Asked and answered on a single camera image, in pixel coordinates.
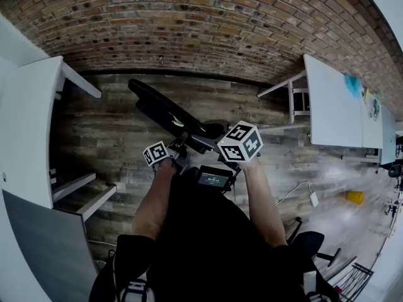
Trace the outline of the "person's right forearm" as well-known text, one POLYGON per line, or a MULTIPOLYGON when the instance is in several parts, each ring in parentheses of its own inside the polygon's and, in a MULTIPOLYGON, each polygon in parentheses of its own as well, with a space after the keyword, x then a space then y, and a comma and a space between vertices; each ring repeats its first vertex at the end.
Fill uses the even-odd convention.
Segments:
POLYGON ((249 198, 249 217, 270 247, 287 245, 285 228, 264 167, 257 157, 241 165, 249 198))

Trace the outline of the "heap of small items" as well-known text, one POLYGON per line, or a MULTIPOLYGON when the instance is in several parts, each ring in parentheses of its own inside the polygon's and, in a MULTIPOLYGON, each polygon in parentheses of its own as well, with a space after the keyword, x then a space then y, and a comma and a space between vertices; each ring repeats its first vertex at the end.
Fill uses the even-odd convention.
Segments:
POLYGON ((368 93, 365 96, 366 108, 368 112, 368 117, 373 120, 377 121, 380 115, 380 108, 381 103, 376 96, 371 93, 368 93))

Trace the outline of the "black office chair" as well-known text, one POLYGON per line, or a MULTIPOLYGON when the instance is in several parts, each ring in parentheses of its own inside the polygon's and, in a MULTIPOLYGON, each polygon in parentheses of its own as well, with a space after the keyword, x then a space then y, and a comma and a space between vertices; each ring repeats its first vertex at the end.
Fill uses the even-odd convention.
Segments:
POLYGON ((287 244, 300 249, 311 258, 317 257, 328 261, 327 268, 332 267, 341 256, 341 248, 338 248, 334 255, 319 252, 325 239, 324 234, 314 231, 299 233, 303 223, 303 220, 299 216, 295 218, 295 223, 297 226, 288 237, 287 244))

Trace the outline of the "black folding chair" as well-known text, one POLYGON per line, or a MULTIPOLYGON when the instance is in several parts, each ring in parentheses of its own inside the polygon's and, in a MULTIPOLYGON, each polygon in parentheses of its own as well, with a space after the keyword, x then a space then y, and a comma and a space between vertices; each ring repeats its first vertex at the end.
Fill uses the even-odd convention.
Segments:
POLYGON ((202 135, 205 132, 203 127, 204 122, 200 122, 183 108, 165 97, 165 95, 159 93, 142 81, 130 79, 128 82, 128 88, 139 98, 136 103, 136 108, 139 111, 174 137, 178 137, 182 133, 188 133, 185 145, 189 146, 196 152, 204 154, 208 151, 200 144, 196 143, 191 137, 193 134, 202 135), (174 117, 182 122, 184 127, 178 127, 173 124, 172 120, 174 117))

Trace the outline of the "person's black clothing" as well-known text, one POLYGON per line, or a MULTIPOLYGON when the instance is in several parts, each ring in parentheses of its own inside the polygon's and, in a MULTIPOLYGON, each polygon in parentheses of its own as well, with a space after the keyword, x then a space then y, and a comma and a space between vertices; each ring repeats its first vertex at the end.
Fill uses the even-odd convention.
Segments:
POLYGON ((270 247, 252 221, 219 193, 204 193, 191 174, 176 176, 156 240, 120 235, 89 302, 340 302, 303 251, 270 247))

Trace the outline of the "turquoise cloth on table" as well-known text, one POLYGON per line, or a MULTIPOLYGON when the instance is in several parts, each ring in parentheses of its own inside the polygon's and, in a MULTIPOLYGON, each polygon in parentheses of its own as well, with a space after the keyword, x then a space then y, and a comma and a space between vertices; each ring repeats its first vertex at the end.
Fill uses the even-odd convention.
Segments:
POLYGON ((361 96, 362 83, 358 77, 353 75, 345 74, 344 83, 347 90, 354 98, 359 98, 361 96))

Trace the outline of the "yellow cup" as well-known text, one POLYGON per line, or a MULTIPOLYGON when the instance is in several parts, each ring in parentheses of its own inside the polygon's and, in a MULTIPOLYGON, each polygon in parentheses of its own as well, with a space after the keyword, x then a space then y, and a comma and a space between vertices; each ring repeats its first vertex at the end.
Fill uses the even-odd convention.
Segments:
POLYGON ((354 204, 361 205, 364 202, 365 194, 362 191, 348 191, 346 199, 354 204))

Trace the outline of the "person's left forearm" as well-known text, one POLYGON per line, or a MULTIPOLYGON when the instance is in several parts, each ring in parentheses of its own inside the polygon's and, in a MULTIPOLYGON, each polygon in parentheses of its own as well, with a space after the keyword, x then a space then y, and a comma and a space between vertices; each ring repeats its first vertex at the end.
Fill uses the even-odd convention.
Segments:
POLYGON ((150 189, 132 220, 132 233, 156 240, 162 230, 169 206, 171 182, 177 170, 171 159, 160 161, 150 189))

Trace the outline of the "white desk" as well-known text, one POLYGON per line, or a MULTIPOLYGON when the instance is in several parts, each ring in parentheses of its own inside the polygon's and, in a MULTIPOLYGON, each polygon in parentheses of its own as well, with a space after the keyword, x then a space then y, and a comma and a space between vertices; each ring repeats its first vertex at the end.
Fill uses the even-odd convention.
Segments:
POLYGON ((89 173, 51 188, 49 141, 56 90, 69 80, 94 98, 102 93, 61 56, 12 70, 0 105, 0 189, 31 203, 54 203, 96 179, 89 173))

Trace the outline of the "narrow white table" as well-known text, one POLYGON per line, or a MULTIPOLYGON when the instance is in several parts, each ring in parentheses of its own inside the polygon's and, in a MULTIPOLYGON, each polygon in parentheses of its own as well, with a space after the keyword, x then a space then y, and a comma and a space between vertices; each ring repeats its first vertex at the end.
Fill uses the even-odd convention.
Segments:
POLYGON ((362 147, 366 149, 363 161, 379 164, 380 150, 383 145, 381 109, 377 121, 373 121, 368 117, 366 102, 363 99, 365 89, 365 87, 362 87, 360 96, 362 147))

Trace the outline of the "large white table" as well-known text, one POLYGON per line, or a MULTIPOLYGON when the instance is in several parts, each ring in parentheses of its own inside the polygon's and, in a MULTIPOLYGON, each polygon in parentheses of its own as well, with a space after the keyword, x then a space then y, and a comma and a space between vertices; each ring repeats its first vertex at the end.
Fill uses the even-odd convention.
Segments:
POLYGON ((310 115, 310 141, 314 145, 361 148, 363 128, 360 100, 348 91, 344 74, 305 54, 304 70, 257 94, 262 97, 288 87, 289 102, 294 92, 309 95, 309 111, 290 110, 290 119, 310 115))

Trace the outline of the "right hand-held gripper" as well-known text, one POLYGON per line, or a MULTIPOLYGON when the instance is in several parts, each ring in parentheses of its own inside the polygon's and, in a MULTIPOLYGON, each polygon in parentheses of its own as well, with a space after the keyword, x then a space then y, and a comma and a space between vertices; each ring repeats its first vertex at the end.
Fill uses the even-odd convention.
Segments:
POLYGON ((208 151, 218 153, 218 161, 240 173, 240 165, 250 162, 259 154, 263 141, 257 126, 239 121, 211 120, 203 123, 205 132, 193 134, 192 139, 208 151))

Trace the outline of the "black chest display device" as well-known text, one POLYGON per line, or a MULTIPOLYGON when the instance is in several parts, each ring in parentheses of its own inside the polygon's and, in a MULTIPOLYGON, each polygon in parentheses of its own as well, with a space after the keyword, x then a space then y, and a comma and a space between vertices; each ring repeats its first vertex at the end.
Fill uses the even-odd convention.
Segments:
POLYGON ((202 165, 196 176, 196 184, 208 191, 230 191, 236 177, 232 171, 202 165))

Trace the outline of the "grey desk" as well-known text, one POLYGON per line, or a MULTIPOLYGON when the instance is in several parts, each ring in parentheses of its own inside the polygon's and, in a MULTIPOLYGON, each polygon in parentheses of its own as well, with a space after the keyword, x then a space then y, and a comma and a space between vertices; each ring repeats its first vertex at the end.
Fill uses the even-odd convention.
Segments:
POLYGON ((84 221, 77 213, 45 208, 3 192, 18 246, 52 302, 88 302, 98 275, 84 221))

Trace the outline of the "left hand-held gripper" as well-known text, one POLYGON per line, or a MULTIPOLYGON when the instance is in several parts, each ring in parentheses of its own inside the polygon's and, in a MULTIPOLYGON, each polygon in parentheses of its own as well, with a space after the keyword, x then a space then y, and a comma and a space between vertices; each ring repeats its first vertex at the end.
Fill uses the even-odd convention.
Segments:
POLYGON ((182 133, 168 146, 165 146, 163 141, 157 142, 143 151, 143 156, 147 165, 152 167, 156 172, 157 166, 164 159, 171 159, 173 167, 175 167, 179 174, 182 174, 188 166, 187 149, 185 141, 188 138, 188 133, 182 133))

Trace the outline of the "pale blue table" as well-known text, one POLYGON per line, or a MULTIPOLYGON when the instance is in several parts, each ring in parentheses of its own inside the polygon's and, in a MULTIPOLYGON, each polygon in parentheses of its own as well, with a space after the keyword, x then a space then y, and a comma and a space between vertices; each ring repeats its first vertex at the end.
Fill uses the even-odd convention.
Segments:
POLYGON ((395 117, 392 112, 383 105, 381 107, 382 115, 382 149, 380 156, 380 164, 389 164, 396 158, 396 127, 395 117))

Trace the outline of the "black metal railing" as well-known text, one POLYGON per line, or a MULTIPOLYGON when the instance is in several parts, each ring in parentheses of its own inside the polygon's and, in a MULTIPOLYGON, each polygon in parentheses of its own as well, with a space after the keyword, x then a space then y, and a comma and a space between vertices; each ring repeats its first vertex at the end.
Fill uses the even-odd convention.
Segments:
POLYGON ((329 284, 339 293, 341 302, 355 302, 373 273, 372 270, 354 262, 330 279, 329 284))

